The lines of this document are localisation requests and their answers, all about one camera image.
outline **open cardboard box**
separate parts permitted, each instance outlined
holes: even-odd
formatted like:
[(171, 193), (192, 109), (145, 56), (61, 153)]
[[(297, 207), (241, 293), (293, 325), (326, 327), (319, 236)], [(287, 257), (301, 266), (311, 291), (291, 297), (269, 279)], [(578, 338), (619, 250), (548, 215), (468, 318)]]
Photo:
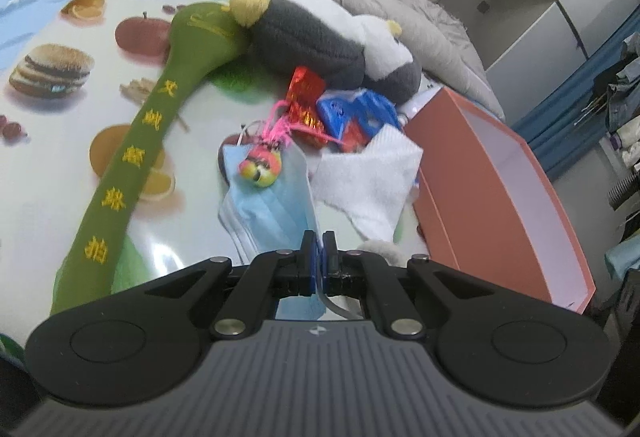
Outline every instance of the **open cardboard box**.
[(414, 208), (431, 258), (583, 312), (595, 292), (593, 278), (527, 143), (447, 88), (405, 133), (424, 150)]

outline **gray ribbed panel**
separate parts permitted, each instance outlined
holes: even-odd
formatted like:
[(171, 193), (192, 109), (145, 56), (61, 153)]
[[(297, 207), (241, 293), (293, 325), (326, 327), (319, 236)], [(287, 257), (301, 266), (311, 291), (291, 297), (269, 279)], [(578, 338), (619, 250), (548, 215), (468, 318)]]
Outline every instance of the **gray ribbed panel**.
[(158, 399), (114, 410), (44, 403), (16, 437), (614, 437), (589, 403), (532, 413), (452, 385), (416, 343), (373, 324), (264, 323), (217, 343), (198, 372)]

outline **silver bolt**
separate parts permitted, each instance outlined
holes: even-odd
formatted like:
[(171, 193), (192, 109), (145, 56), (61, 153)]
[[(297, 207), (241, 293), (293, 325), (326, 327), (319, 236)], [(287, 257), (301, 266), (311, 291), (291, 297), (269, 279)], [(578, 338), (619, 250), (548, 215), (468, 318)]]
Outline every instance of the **silver bolt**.
[(422, 330), (422, 324), (411, 318), (401, 318), (391, 324), (391, 330), (402, 336), (415, 336)]
[(238, 336), (242, 334), (246, 329), (246, 325), (242, 320), (236, 320), (235, 318), (225, 318), (216, 322), (214, 326), (218, 334), (225, 336)]

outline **green massage hammer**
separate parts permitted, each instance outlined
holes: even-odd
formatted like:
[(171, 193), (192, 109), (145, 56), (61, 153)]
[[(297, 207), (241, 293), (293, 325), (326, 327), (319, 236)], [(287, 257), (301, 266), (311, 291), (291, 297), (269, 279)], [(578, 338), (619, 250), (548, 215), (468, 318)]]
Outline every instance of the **green massage hammer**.
[(203, 78), (244, 54), (250, 42), (228, 7), (215, 3), (180, 10), (169, 40), (164, 72), (111, 159), (58, 271), (52, 314), (110, 294), (127, 226), (162, 138)]

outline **blue curtain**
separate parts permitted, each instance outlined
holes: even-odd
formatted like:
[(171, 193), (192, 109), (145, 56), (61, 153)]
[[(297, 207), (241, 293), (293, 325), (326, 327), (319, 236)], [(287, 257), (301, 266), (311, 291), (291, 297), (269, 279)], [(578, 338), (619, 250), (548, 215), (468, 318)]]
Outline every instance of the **blue curtain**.
[(640, 31), (640, 8), (574, 74), (513, 126), (527, 141), (551, 181), (574, 165), (606, 133), (604, 112), (577, 127), (574, 123), (591, 101), (593, 78), (620, 61), (623, 40), (636, 31)]

